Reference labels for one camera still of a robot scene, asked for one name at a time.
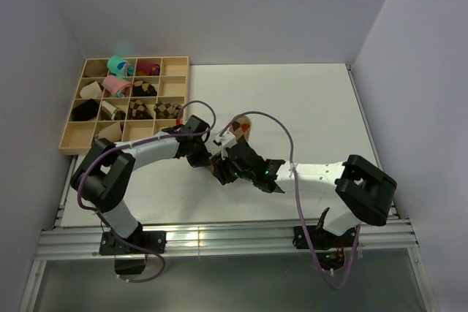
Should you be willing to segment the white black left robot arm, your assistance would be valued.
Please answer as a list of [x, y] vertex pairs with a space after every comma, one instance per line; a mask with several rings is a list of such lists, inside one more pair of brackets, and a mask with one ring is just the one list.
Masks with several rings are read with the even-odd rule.
[[95, 212], [126, 253], [164, 252], [165, 235], [143, 231], [124, 201], [135, 170], [157, 161], [185, 158], [194, 167], [209, 165], [205, 141], [212, 127], [193, 115], [184, 124], [133, 142], [94, 143], [73, 174], [70, 186], [83, 209]]

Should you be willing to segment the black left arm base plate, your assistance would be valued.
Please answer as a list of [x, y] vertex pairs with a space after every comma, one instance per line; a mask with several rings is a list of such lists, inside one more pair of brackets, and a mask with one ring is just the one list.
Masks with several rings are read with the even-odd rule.
[[[143, 232], [143, 238], [136, 246], [154, 251], [158, 254], [165, 252], [166, 232]], [[126, 254], [143, 254], [143, 251], [136, 248], [131, 248], [121, 241], [117, 240], [111, 232], [104, 232], [101, 237], [99, 246], [99, 255], [101, 256], [119, 256]]]

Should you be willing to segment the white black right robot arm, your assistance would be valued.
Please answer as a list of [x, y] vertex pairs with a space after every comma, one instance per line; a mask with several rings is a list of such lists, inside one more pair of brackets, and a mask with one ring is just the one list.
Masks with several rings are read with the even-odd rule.
[[264, 159], [247, 143], [239, 143], [212, 158], [214, 177], [222, 184], [249, 181], [265, 193], [309, 191], [336, 195], [335, 207], [323, 210], [317, 239], [332, 246], [348, 230], [361, 223], [386, 225], [397, 183], [359, 155], [332, 164], [294, 164]]

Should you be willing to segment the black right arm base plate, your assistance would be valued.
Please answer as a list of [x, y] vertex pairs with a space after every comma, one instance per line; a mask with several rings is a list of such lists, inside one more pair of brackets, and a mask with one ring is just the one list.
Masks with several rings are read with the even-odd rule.
[[[348, 229], [340, 236], [314, 226], [307, 226], [306, 228], [314, 249], [319, 251], [327, 251], [332, 248], [351, 248], [356, 236], [356, 228]], [[302, 226], [293, 227], [292, 244], [297, 249], [309, 248]]]

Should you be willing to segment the beige orange argyle sock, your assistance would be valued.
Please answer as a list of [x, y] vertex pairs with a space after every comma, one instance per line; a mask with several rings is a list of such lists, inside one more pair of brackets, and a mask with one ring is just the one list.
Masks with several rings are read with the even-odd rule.
[[[227, 131], [233, 133], [236, 136], [237, 144], [240, 143], [247, 143], [249, 141], [250, 131], [252, 129], [252, 122], [247, 116], [241, 116], [236, 118], [229, 126]], [[234, 180], [237, 179], [235, 175], [235, 170], [233, 168], [232, 162], [228, 156], [228, 149], [227, 148], [223, 153], [215, 153], [211, 147], [211, 138], [207, 144], [208, 152], [211, 154], [210, 157], [210, 165], [208, 166], [209, 170], [213, 174], [213, 176], [221, 183], [232, 183]]]

